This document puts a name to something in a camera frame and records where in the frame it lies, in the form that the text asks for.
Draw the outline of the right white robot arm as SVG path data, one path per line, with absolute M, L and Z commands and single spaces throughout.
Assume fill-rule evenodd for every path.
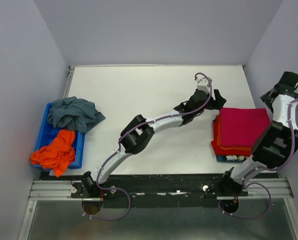
M 278 171 L 298 150 L 298 74 L 286 71 L 274 87 L 261 96 L 273 119 L 255 141 L 251 156 L 242 164 L 224 172 L 219 191 L 225 196 L 240 193 L 247 182 L 263 171 Z

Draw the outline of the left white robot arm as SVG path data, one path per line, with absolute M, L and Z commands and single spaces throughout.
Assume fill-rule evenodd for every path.
M 204 110 L 221 110 L 226 102 L 217 89 L 213 93 L 196 89 L 189 100 L 175 106 L 167 114 L 152 118 L 141 114 L 135 116 L 121 132 L 113 153 L 97 168 L 82 175 L 82 191 L 88 197 L 97 196 L 100 185 L 107 181 L 111 173 L 127 158 L 142 152 L 154 134 L 187 125 Z

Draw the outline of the magenta t shirt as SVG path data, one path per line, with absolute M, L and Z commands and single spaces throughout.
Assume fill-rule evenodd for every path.
M 227 108 L 219 111 L 223 147 L 252 147 L 270 124 L 264 108 Z

